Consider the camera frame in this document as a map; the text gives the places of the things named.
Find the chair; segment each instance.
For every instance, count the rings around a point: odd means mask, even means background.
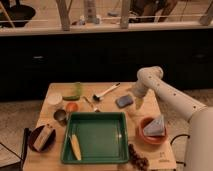
[[[20,0],[16,0],[16,5],[10,7],[8,0],[0,0],[5,6],[8,16],[14,23],[15,27],[24,27],[32,17],[35,15],[36,11],[32,7],[21,5]],[[12,27],[11,23],[8,21],[8,18],[5,17],[4,13],[0,13],[0,25],[2,27]]]
[[[22,152],[21,152],[21,160],[17,163],[13,163],[7,166],[3,166],[0,168],[0,171],[23,171],[23,165],[24,165],[24,161],[26,159],[27,156],[27,144],[28,144],[28,137],[30,136],[31,131],[28,128],[24,129],[24,135],[23,135],[23,142],[22,142]]]

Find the cup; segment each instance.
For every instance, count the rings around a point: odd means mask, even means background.
[[[55,92],[47,96],[46,102],[49,105],[49,110],[55,112],[63,107],[63,97],[61,93]]]
[[[61,126],[65,126],[67,124],[67,113],[63,109],[58,109],[55,111],[53,117]]]

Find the red bowl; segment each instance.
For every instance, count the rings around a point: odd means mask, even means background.
[[[168,137],[166,127],[165,127],[165,135],[164,136],[145,136],[144,133],[143,133],[144,127],[146,125],[148,125],[150,122],[152,122],[153,120],[154,120],[153,117],[143,118],[140,121],[138,128],[136,129],[136,135],[139,137],[139,139],[143,140],[144,142],[146,142],[148,144],[152,144],[152,145],[163,144]]]

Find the bowl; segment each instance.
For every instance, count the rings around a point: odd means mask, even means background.
[[[32,151],[36,151],[39,152],[35,149],[35,147],[33,146],[34,142],[36,141],[37,137],[39,136],[40,132],[42,131],[42,129],[44,128],[45,125],[39,126],[37,127],[35,130],[32,131],[32,133],[29,136],[28,139],[28,146]],[[53,130],[53,132],[51,133],[50,137],[48,138],[47,142],[45,143],[44,147],[41,149],[40,152],[45,152],[48,151],[49,147],[53,144],[54,140],[56,137],[56,131]]]
[[[165,127],[165,135],[164,136],[145,136],[143,133],[143,129],[146,125],[148,125],[150,122],[152,122],[155,118],[153,117],[145,117],[140,121],[140,124],[138,128],[136,129],[136,135],[139,137],[140,140],[152,144],[152,145],[161,145],[163,144],[167,137],[167,129]]]

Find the napkin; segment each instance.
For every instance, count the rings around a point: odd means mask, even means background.
[[[164,116],[160,115],[144,127],[145,136],[165,136]]]

